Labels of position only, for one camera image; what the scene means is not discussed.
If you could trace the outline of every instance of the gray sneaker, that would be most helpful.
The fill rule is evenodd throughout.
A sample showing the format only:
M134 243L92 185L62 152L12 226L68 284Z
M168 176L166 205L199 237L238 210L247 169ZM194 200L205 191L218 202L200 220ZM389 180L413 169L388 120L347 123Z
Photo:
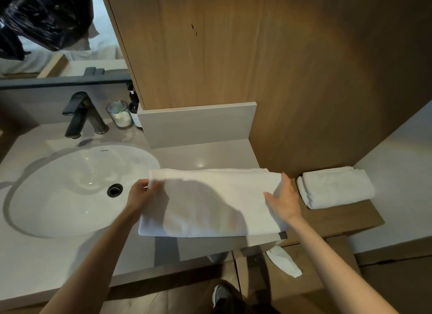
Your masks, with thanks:
M230 287L223 283L219 284L215 287L215 290L213 291L213 308L216 306L216 303L221 299L230 299L234 296L232 293Z

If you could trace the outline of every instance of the black drain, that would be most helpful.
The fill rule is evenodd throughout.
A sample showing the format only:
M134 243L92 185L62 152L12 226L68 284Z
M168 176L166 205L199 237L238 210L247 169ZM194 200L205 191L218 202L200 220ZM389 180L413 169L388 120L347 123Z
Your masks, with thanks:
M115 198L120 196L123 192L123 186L119 183L113 184L108 188L107 195L108 197Z

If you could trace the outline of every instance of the bottle label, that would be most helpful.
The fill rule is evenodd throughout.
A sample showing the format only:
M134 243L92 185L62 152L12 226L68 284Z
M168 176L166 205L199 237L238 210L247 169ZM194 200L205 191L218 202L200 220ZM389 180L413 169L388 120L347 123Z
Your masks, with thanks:
M137 115L137 114L131 113L130 115L132 116L133 122L135 123L135 125L136 125L137 127L143 127L143 126L141 125L140 120L138 119L138 115Z

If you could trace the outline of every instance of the countertop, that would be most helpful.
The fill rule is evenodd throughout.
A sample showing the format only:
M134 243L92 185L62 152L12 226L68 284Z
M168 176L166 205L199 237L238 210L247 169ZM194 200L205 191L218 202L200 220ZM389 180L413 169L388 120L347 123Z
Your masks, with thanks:
M96 135L89 124L82 137L64 137L68 123L41 125L20 136L0 164L0 201L4 202L14 181L36 161L66 148L110 142L133 144L148 150L161 168L258 168L247 139L150 149L144 133L136 128ZM70 238L36 238L11 228L0 218L0 310L45 301L68 279L106 228ZM280 240L278 234L235 238L167 238L130 233L115 268L111 285L129 283L184 269L210 265L207 255Z

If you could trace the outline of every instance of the towel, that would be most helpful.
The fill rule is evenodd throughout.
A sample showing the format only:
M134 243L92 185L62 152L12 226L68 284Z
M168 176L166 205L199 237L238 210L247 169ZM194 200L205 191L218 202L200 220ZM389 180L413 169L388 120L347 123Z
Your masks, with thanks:
M375 197L375 188L366 172L350 166L303 173L297 178L297 187L310 209L345 205Z
M178 238L279 233L287 224L266 203L281 175L267 170L150 170L149 187L164 181L144 208L138 233Z
M266 251L266 254L274 265L293 278L297 278L303 274L302 270L299 269L291 256L289 256L289 254L284 251L282 247L275 246L269 251Z

